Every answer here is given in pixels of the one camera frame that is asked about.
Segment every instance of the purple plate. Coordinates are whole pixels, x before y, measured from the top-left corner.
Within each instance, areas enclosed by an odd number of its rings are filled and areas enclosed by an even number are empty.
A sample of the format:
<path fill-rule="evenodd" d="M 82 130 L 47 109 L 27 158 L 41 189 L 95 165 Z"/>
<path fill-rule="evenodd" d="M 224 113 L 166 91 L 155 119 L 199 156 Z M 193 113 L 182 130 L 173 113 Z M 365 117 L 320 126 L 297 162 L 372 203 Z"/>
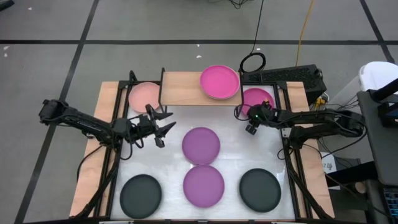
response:
<path fill-rule="evenodd" d="M 223 197 L 224 178 L 212 166 L 195 166 L 185 175 L 183 189 L 186 198 L 194 206 L 208 208 Z"/>
<path fill-rule="evenodd" d="M 194 128 L 184 136 L 182 152 L 195 165 L 210 164 L 220 152 L 220 139 L 208 128 Z"/>

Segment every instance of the pink plate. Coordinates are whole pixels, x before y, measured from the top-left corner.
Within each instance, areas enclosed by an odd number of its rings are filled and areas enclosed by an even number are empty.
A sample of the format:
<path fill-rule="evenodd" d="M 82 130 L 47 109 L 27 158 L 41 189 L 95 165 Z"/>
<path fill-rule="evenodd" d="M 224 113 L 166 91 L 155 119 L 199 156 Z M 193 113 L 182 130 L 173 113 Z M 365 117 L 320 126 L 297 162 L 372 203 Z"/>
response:
<path fill-rule="evenodd" d="M 159 107 L 159 86 L 152 82 L 136 85 L 130 91 L 129 104 L 138 113 L 146 113 L 145 105 L 147 104 L 156 110 Z"/>
<path fill-rule="evenodd" d="M 224 65 L 212 65 L 200 75 L 200 86 L 210 97 L 227 99 L 239 90 L 239 77 L 232 68 Z"/>
<path fill-rule="evenodd" d="M 254 106 L 261 104 L 263 101 L 269 101 L 271 107 L 274 107 L 274 100 L 272 96 L 265 90 L 260 88 L 250 88 L 243 92 L 243 101 L 245 105 Z M 247 115 L 249 111 L 248 106 L 243 106 L 242 112 Z"/>

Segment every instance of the wire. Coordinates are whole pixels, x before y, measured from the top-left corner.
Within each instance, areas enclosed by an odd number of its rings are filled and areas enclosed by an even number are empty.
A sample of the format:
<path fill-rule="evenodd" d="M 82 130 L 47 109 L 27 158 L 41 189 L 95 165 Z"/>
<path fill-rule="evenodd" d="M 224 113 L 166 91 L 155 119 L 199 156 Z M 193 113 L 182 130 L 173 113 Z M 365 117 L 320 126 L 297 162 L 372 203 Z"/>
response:
<path fill-rule="evenodd" d="M 289 148 L 289 149 L 291 149 L 291 151 L 289 152 L 289 155 L 291 155 L 292 153 L 293 153 L 293 149 L 292 148 Z M 283 148 L 282 149 L 280 149 L 279 151 L 278 151 L 278 153 L 276 154 L 276 157 L 278 157 L 278 159 L 279 160 L 285 160 L 285 158 L 281 158 L 280 156 L 279 156 L 279 154 L 280 154 L 280 152 L 282 152 L 282 150 L 284 150 Z"/>
<path fill-rule="evenodd" d="M 299 56 L 300 56 L 300 50 L 301 50 L 301 40 L 302 40 L 302 38 L 304 36 L 305 27 L 307 26 L 308 18 L 310 17 L 310 14 L 311 14 L 311 11 L 312 11 L 313 2 L 314 2 L 314 0 L 311 0 L 311 5 L 310 5 L 310 8 L 308 9 L 307 16 L 305 17 L 303 29 L 301 30 L 300 39 L 298 40 L 297 56 L 296 56 L 296 67 L 297 67 L 297 64 L 299 62 Z"/>
<path fill-rule="evenodd" d="M 326 100 L 326 102 L 329 102 L 329 100 L 330 100 L 329 95 L 328 95 L 326 92 L 324 92 L 324 93 L 322 93 L 322 94 L 325 94 L 325 96 L 328 98 L 328 99 Z"/>
<path fill-rule="evenodd" d="M 78 182 L 78 180 L 79 180 L 79 174 L 80 174 L 81 165 L 83 165 L 84 161 L 85 161 L 87 158 L 89 158 L 89 157 L 90 157 L 91 155 L 93 155 L 95 152 L 98 152 L 98 150 L 101 149 L 101 147 L 102 147 L 102 146 L 98 146 L 98 148 L 94 149 L 94 151 L 92 151 L 92 152 L 90 152 L 89 154 L 87 154 L 87 156 L 85 156 L 85 157 L 81 160 L 79 166 L 77 167 L 76 182 Z"/>
<path fill-rule="evenodd" d="M 234 109 L 234 117 L 235 117 L 236 119 L 240 120 L 240 121 L 249 121 L 250 118 L 246 118 L 246 119 L 241 119 L 241 118 L 239 118 L 239 115 L 240 115 L 241 112 L 242 112 L 243 106 L 248 106 L 248 107 L 252 108 L 252 106 L 246 105 L 246 104 L 241 104 L 241 105 L 235 106 L 235 109 Z"/>
<path fill-rule="evenodd" d="M 308 144 L 303 144 L 303 145 L 304 145 L 304 146 L 308 146 L 308 147 L 310 147 L 310 148 L 316 150 L 316 152 L 319 153 L 319 156 L 322 157 L 322 154 L 321 154 L 321 152 L 319 151 L 319 149 L 317 149 L 317 148 L 315 148 L 315 147 L 313 147 L 313 146 L 310 146 L 310 145 L 308 145 Z"/>
<path fill-rule="evenodd" d="M 339 126 L 342 130 L 344 130 L 344 131 L 346 131 L 346 132 L 348 132 L 348 133 L 351 133 L 351 134 L 356 134 L 356 132 L 355 131 L 352 131 L 352 130 L 349 130 L 349 129 L 346 129 L 346 128 L 344 128 L 341 124 L 339 124 L 337 121 L 335 121 L 335 120 L 333 120 L 333 122 L 337 125 L 337 126 Z"/>
<path fill-rule="evenodd" d="M 233 0 L 229 0 L 229 1 L 235 7 L 235 9 L 240 9 L 242 7 L 242 5 L 246 2 L 248 2 L 249 0 L 239 0 L 239 2 L 234 2 Z"/>
<path fill-rule="evenodd" d="M 332 154 L 335 153 L 335 152 L 341 151 L 341 150 L 343 150 L 343 149 L 346 149 L 346 148 L 348 148 L 348 147 L 350 147 L 350 146 L 352 146 L 352 145 L 358 143 L 358 142 L 359 142 L 360 140 L 362 140 L 367 134 L 368 134 L 368 129 L 366 128 L 366 129 L 365 129 L 365 133 L 364 133 L 359 139 L 357 139 L 355 142 L 352 142 L 351 144 L 348 144 L 348 145 L 346 145 L 346 146 L 344 146 L 344 147 L 341 147 L 341 148 L 339 148 L 339 149 L 336 149 L 336 150 L 334 150 L 333 152 L 330 152 L 330 153 L 328 153 L 328 154 L 322 156 L 322 159 L 325 158 L 326 156 L 330 156 L 330 155 L 332 155 Z"/>
<path fill-rule="evenodd" d="M 129 129 L 128 129 L 128 125 L 129 125 L 129 123 L 126 122 L 126 126 L 127 126 L 127 136 L 129 136 L 129 141 L 130 141 L 130 142 L 129 142 L 129 144 L 130 144 L 130 155 L 129 155 L 127 158 L 122 158 L 122 157 L 120 156 L 120 159 L 121 159 L 121 160 L 124 160 L 124 161 L 130 159 L 131 156 L 132 156 L 132 141 L 131 141 L 131 134 L 130 134 L 130 131 L 129 131 Z"/>
<path fill-rule="evenodd" d="M 137 128 L 137 134 L 138 134 L 138 138 L 139 138 L 139 140 L 140 140 L 140 142 L 141 142 L 141 145 L 140 144 L 138 144 L 136 141 L 134 141 L 134 144 L 139 148 L 139 149 L 142 149 L 143 147 L 144 147 L 144 140 L 142 140 L 142 135 L 141 135 L 141 132 L 140 132 L 140 129 L 139 128 Z"/>
<path fill-rule="evenodd" d="M 262 5 L 263 5 L 263 4 L 264 4 L 264 0 L 261 1 L 260 15 L 259 15 L 259 20 L 258 20 L 258 22 L 257 22 L 256 36 L 254 37 L 253 48 L 251 49 L 250 54 L 248 54 L 248 56 L 244 57 L 243 60 L 241 61 L 241 64 L 239 65 L 239 69 L 240 69 L 243 73 L 248 72 L 248 71 L 245 71 L 245 69 L 243 69 L 243 64 L 245 63 L 245 61 L 246 61 L 247 59 L 249 59 L 249 58 L 252 57 L 252 56 L 255 56 L 255 55 L 260 56 L 260 57 L 262 58 L 262 63 L 261 63 L 261 66 L 260 66 L 259 68 L 255 69 L 254 71 L 251 71 L 251 72 L 257 72 L 257 71 L 263 70 L 263 69 L 265 68 L 265 66 L 266 66 L 266 63 L 267 63 L 266 56 L 265 56 L 263 53 L 260 53 L 260 52 L 253 53 L 254 47 L 256 46 L 256 42 L 257 42 L 257 34 L 258 34 L 258 32 L 259 32 L 259 26 L 260 26 L 260 21 L 261 21 L 261 13 L 262 13 Z"/>
<path fill-rule="evenodd" d="M 132 119 L 136 119 L 136 118 L 138 118 L 139 117 L 139 115 L 138 116 L 135 116 L 135 117 L 132 117 L 132 118 L 129 118 L 128 120 L 132 120 Z"/>
<path fill-rule="evenodd" d="M 356 195 L 356 193 L 354 193 L 352 190 L 350 190 L 349 188 L 347 188 L 347 187 L 344 186 L 343 184 L 339 183 L 337 180 L 335 180 L 334 178 L 332 178 L 331 176 L 329 176 L 327 173 L 325 173 L 325 176 L 326 176 L 327 178 L 329 178 L 331 181 L 333 181 L 334 183 L 336 183 L 337 185 L 339 185 L 340 187 L 342 187 L 343 189 L 345 189 L 348 193 L 350 193 L 352 196 L 354 196 L 354 198 L 356 198 L 357 200 L 367 203 L 367 205 L 369 205 L 373 210 L 379 212 L 380 214 L 384 215 L 384 216 L 387 217 L 387 218 L 391 218 L 391 219 L 393 219 L 393 220 L 398 221 L 398 218 L 393 217 L 393 216 L 387 214 L 386 212 L 383 212 L 382 210 L 376 208 L 376 207 L 373 206 L 369 201 L 363 200 L 363 199 L 359 198 L 359 197 Z"/>
<path fill-rule="evenodd" d="M 327 152 L 331 152 L 331 151 L 326 147 L 326 144 L 325 144 L 325 141 L 323 140 L 323 138 L 318 139 L 318 142 L 319 142 L 319 144 L 320 144 Z M 353 167 L 353 166 L 354 166 L 354 165 L 352 165 L 352 163 L 350 163 L 350 162 L 349 162 L 348 160 L 346 160 L 346 159 L 343 159 L 343 158 L 340 158 L 340 157 L 337 157 L 337 156 L 335 156 L 335 158 L 336 158 L 336 162 L 339 163 L 340 165 L 342 165 L 342 166 L 345 167 L 345 168 L 350 168 L 350 167 Z M 342 163 L 340 162 L 340 160 L 345 161 L 346 163 L 348 163 L 348 164 L 349 164 L 349 167 L 346 166 L 346 165 L 344 165 L 344 164 L 342 164 Z"/>
<path fill-rule="evenodd" d="M 207 0 L 208 3 L 218 3 L 218 2 L 221 2 L 221 1 L 224 1 L 224 0 L 217 0 L 217 1 L 210 1 L 210 0 Z"/>

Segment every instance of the black plate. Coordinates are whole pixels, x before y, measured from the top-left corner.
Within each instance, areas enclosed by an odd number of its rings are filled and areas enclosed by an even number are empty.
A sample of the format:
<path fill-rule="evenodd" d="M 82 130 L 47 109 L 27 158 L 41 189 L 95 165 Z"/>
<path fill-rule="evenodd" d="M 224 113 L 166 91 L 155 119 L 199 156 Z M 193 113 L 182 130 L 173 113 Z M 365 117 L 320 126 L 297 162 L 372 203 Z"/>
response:
<path fill-rule="evenodd" d="M 243 202 L 256 212 L 269 212 L 278 206 L 281 189 L 274 175 L 264 169 L 251 169 L 241 178 L 239 193 Z"/>
<path fill-rule="evenodd" d="M 120 193 L 120 206 L 130 218 L 152 215 L 162 200 L 162 189 L 152 176 L 140 174 L 129 179 Z"/>

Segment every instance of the black keyboard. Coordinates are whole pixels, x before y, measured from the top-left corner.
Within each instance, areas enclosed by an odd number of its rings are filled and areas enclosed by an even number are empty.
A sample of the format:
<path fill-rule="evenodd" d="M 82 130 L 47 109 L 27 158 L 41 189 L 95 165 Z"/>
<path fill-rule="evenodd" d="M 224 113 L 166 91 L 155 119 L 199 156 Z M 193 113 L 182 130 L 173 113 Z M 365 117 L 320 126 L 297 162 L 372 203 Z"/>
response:
<path fill-rule="evenodd" d="M 390 215 L 398 218 L 398 188 L 384 187 L 383 194 Z"/>
<path fill-rule="evenodd" d="M 316 65 L 278 68 L 243 74 L 244 85 L 274 83 L 277 81 L 303 82 L 309 105 L 326 91 L 322 72 Z"/>

